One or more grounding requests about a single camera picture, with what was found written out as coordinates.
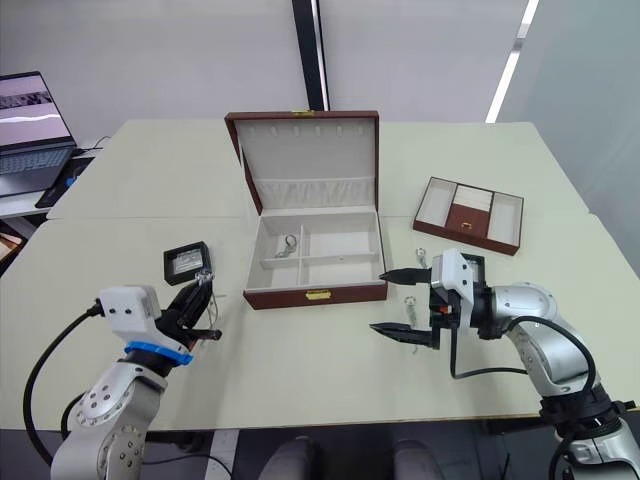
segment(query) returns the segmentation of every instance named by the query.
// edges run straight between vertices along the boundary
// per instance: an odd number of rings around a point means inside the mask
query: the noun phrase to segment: floor
[[[640,439],[640,413],[629,414],[626,420]],[[208,442],[201,451],[208,453],[212,433],[203,433]],[[505,479],[539,480],[546,478],[547,464],[557,445],[548,427],[488,435],[479,421],[243,430],[233,478],[256,480],[278,446],[299,435],[310,436],[319,445],[324,460],[323,478],[331,480],[391,480],[391,449],[396,441],[405,438],[420,440],[431,448],[447,480],[499,480],[507,455],[510,461]],[[43,436],[51,451],[60,444],[57,432],[43,432]],[[145,459],[184,454],[174,445],[148,443]],[[204,479],[206,463],[206,459],[196,458],[145,466],[141,479]],[[24,431],[0,430],[0,478],[49,478]]]

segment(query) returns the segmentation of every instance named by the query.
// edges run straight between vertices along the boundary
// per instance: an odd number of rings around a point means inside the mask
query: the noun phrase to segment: open jewelry box
[[[413,229],[515,255],[524,199],[431,177]]]
[[[260,214],[244,296],[254,309],[387,298],[378,113],[225,117]]]

